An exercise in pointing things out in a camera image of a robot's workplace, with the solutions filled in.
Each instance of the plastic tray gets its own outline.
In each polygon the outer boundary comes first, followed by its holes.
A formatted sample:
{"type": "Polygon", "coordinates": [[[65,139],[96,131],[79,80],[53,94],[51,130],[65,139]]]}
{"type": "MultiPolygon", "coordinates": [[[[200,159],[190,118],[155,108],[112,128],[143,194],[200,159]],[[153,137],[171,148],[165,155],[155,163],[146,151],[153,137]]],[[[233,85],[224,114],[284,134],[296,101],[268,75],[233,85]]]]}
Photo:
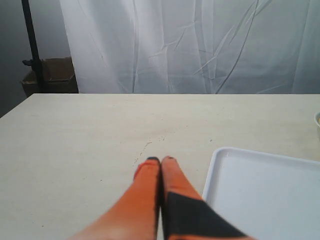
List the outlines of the plastic tray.
{"type": "Polygon", "coordinates": [[[256,239],[320,239],[320,162],[220,148],[203,198],[256,239]]]}

